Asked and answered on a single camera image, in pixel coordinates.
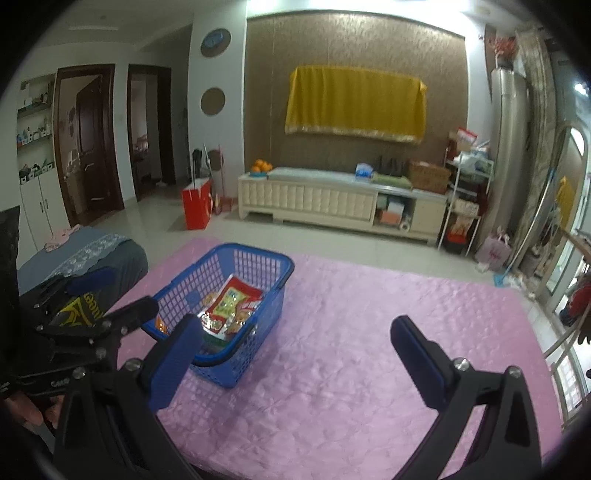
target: round wall decoration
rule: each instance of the round wall decoration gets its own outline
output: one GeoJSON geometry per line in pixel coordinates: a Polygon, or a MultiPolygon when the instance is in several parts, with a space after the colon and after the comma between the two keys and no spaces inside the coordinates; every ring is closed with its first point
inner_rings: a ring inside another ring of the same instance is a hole
{"type": "Polygon", "coordinates": [[[217,87],[206,90],[201,97],[201,110],[205,115],[217,115],[222,111],[225,104],[226,95],[224,95],[224,92],[217,87]]]}
{"type": "Polygon", "coordinates": [[[201,42],[201,54],[208,59],[223,53],[230,44],[231,35],[225,28],[211,30],[201,42]]]}

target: pink bedspread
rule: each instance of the pink bedspread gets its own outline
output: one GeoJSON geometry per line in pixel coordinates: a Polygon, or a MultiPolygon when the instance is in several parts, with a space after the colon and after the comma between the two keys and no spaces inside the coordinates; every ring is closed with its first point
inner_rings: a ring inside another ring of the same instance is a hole
{"type": "MultiPolygon", "coordinates": [[[[121,306],[166,285],[216,241],[195,239],[153,269],[121,306]]],[[[294,255],[283,316],[239,384],[224,390],[188,372],[158,416],[193,464],[236,478],[387,480],[436,417],[424,407],[389,342],[407,314],[449,357],[479,369],[519,365],[530,388],[542,453],[560,438],[548,368],[511,289],[294,255]]],[[[143,357],[144,332],[119,361],[143,357]]],[[[482,411],[470,419],[446,473],[466,456],[482,411]]]]}

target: wicker basket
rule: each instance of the wicker basket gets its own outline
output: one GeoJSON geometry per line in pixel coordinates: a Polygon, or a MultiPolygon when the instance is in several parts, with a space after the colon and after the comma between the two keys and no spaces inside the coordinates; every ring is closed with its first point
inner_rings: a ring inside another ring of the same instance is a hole
{"type": "Polygon", "coordinates": [[[414,189],[444,194],[451,171],[425,162],[411,162],[408,176],[414,189]]]}

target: human hand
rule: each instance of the human hand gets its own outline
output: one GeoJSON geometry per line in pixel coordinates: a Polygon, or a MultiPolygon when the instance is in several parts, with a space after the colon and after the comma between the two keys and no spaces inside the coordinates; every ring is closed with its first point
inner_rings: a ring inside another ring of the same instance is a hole
{"type": "MultiPolygon", "coordinates": [[[[45,412],[45,417],[51,422],[51,425],[55,429],[57,428],[57,423],[60,419],[63,400],[63,395],[52,397],[51,401],[54,404],[45,412]]],[[[24,393],[16,392],[8,397],[5,402],[15,420],[22,423],[25,428],[33,430],[33,426],[39,427],[43,424],[43,415],[41,414],[41,411],[24,393]]]]}

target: white cabinet door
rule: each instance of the white cabinet door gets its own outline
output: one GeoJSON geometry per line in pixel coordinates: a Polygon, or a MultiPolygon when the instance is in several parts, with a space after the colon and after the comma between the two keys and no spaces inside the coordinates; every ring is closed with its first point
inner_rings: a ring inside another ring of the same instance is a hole
{"type": "Polygon", "coordinates": [[[41,195],[39,177],[21,185],[21,196],[27,222],[33,234],[33,241],[39,251],[51,238],[51,229],[45,214],[46,207],[41,195]]]}
{"type": "Polygon", "coordinates": [[[49,170],[39,176],[43,203],[53,234],[60,230],[70,228],[70,221],[64,207],[64,200],[61,196],[60,180],[57,177],[57,170],[49,170]]]}

